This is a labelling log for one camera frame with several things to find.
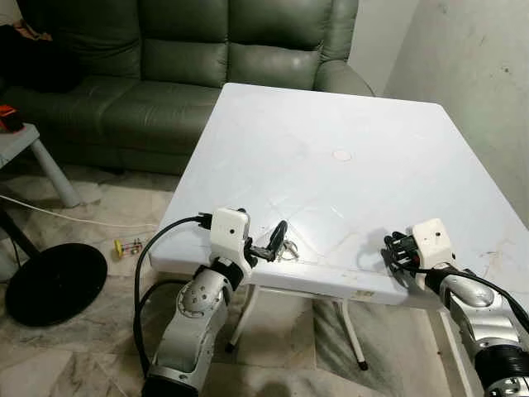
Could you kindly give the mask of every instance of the marble floor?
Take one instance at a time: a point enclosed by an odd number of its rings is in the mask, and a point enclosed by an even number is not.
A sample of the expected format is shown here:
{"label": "marble floor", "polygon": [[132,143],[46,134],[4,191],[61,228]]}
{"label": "marble floor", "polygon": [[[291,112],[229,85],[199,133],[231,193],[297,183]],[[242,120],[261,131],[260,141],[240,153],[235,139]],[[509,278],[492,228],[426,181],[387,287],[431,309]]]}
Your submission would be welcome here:
{"label": "marble floor", "polygon": [[[64,209],[50,182],[31,162],[0,172],[0,193],[76,218],[156,224],[179,182],[170,175],[65,166],[85,204]],[[102,293],[80,315],[50,328],[26,328],[5,313],[0,285],[0,396],[127,396],[141,394],[132,341],[135,257],[117,259],[113,240],[148,239],[153,227],[119,229],[67,221],[7,204],[19,227],[44,249],[63,242],[95,246],[107,258]],[[0,249],[14,257],[1,236]],[[143,289],[160,275],[144,266]],[[178,286],[158,290],[145,307],[147,351],[152,353],[174,310]],[[236,350],[226,344],[245,301],[236,293],[217,339],[202,396],[424,396],[460,394],[450,352],[434,338],[427,313],[376,304],[350,304],[350,316],[370,365],[360,371],[334,304],[262,293]]]}

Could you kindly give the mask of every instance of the white wall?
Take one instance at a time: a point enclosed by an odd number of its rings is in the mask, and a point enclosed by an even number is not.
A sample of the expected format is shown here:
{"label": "white wall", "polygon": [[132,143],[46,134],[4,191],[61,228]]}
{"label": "white wall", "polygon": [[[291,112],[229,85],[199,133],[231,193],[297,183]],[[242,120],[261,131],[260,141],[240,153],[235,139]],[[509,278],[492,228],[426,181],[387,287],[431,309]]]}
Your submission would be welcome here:
{"label": "white wall", "polygon": [[443,105],[526,225],[528,16],[527,0],[421,0],[386,89]]}
{"label": "white wall", "polygon": [[11,24],[21,19],[15,0],[0,0],[0,25]]}
{"label": "white wall", "polygon": [[360,0],[349,57],[377,95],[384,93],[419,0]]}

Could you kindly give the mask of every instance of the green leather sofa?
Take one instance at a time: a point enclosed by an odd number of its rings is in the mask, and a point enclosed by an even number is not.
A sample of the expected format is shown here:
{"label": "green leather sofa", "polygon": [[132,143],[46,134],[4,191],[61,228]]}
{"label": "green leather sofa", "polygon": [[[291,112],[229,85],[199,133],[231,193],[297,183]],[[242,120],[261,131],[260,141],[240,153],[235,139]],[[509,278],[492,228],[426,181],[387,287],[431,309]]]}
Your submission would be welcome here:
{"label": "green leather sofa", "polygon": [[0,97],[63,162],[181,173],[225,82],[372,95],[346,64],[358,0],[19,5],[86,72],[69,93]]}

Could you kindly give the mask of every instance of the table top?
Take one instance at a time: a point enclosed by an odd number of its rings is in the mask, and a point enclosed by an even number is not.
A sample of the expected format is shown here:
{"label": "table top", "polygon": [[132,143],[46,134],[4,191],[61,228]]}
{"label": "table top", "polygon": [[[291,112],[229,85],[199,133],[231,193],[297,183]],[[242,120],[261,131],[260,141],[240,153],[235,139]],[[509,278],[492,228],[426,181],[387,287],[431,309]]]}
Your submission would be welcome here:
{"label": "table top", "polygon": [[24,124],[18,132],[0,131],[0,168],[17,157],[21,151],[39,138],[39,132],[32,124]]}
{"label": "table top", "polygon": [[[245,208],[262,245],[287,220],[298,245],[299,261],[260,261],[251,283],[422,306],[379,252],[392,231],[440,218],[459,266],[529,288],[512,279],[529,273],[527,229],[434,103],[226,84],[160,228],[221,206]],[[208,255],[208,231],[187,225],[151,264],[190,274]]]}

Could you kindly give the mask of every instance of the circular mark on table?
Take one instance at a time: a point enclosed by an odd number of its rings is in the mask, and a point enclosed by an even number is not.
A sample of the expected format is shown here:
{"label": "circular mark on table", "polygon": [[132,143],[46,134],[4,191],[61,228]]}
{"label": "circular mark on table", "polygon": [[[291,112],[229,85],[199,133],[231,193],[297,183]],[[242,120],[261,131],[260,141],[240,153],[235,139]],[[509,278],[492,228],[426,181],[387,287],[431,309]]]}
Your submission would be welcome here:
{"label": "circular mark on table", "polygon": [[333,151],[332,157],[338,161],[349,161],[353,158],[352,154],[348,151]]}

